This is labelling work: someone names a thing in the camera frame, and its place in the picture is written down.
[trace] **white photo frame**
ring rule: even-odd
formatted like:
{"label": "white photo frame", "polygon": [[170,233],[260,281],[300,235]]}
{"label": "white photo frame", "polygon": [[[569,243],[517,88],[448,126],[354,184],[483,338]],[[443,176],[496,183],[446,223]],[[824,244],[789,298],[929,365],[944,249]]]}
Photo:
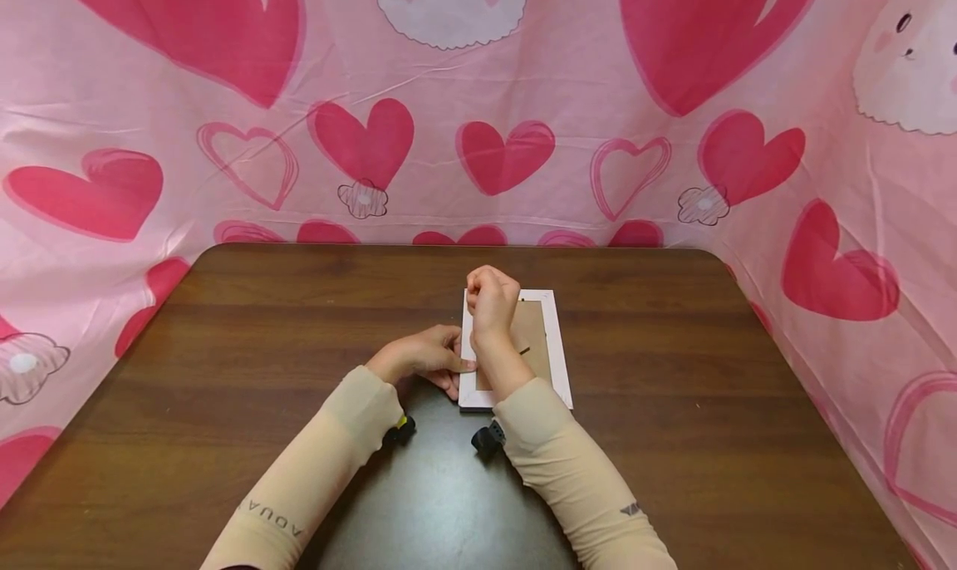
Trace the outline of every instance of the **white photo frame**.
{"label": "white photo frame", "polygon": [[[468,291],[462,297],[462,357],[468,361],[476,360],[472,349],[472,314],[469,313]],[[558,309],[555,306],[555,292],[552,289],[523,289],[518,299],[541,302],[544,333],[548,344],[548,366],[552,373],[552,388],[559,398],[572,410],[572,387],[568,385],[568,367],[565,362],[565,348],[562,347],[562,332],[558,325]],[[464,410],[489,410],[496,404],[491,391],[479,391],[478,377],[466,373],[459,379],[459,408]]]}

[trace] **hand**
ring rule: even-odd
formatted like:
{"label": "hand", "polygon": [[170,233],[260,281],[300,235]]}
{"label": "hand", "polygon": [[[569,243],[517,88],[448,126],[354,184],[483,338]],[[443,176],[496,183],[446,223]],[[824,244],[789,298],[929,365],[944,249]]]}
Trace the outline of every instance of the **hand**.
{"label": "hand", "polygon": [[472,348],[486,344],[510,343],[512,319],[522,287],[497,268],[479,267],[466,278],[466,304],[472,314]]}
{"label": "hand", "polygon": [[472,314],[472,348],[496,399],[507,399],[535,379],[512,343],[512,319],[522,287],[494,267],[480,267],[466,278],[465,301]]}
{"label": "hand", "polygon": [[436,325],[386,344],[366,368],[393,386],[405,376],[422,375],[458,400],[459,373],[476,370],[476,362],[460,357],[461,337],[460,327]]}

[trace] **pink fabric backdrop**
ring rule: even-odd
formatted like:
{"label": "pink fabric backdrop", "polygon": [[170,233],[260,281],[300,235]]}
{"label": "pink fabric backdrop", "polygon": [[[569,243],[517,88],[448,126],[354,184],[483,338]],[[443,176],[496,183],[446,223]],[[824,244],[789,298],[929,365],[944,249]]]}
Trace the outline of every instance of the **pink fabric backdrop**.
{"label": "pink fabric backdrop", "polygon": [[954,568],[956,27],[957,0],[5,0],[0,505],[216,243],[665,245],[728,263]]}

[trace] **left hand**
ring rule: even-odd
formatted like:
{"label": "left hand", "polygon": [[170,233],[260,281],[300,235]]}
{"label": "left hand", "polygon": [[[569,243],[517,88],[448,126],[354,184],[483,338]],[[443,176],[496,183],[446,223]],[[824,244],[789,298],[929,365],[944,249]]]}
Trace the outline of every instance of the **left hand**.
{"label": "left hand", "polygon": [[366,368],[393,386],[405,376],[422,375],[457,401],[459,374],[476,370],[476,362],[462,361],[460,357],[461,337],[460,327],[435,325],[386,344],[366,363]]}

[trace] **black object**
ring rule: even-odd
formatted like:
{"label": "black object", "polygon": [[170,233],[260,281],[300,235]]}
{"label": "black object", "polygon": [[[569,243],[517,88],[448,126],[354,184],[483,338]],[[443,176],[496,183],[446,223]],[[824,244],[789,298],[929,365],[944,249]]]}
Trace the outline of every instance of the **black object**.
{"label": "black object", "polygon": [[393,426],[392,429],[385,432],[385,438],[383,439],[386,443],[397,443],[397,444],[408,444],[409,439],[413,438],[415,433],[415,419],[410,416],[402,417],[402,420],[399,420],[399,424]]}
{"label": "black object", "polygon": [[479,458],[489,462],[505,443],[505,433],[497,420],[492,420],[489,426],[481,427],[472,436],[472,446],[478,451]]}

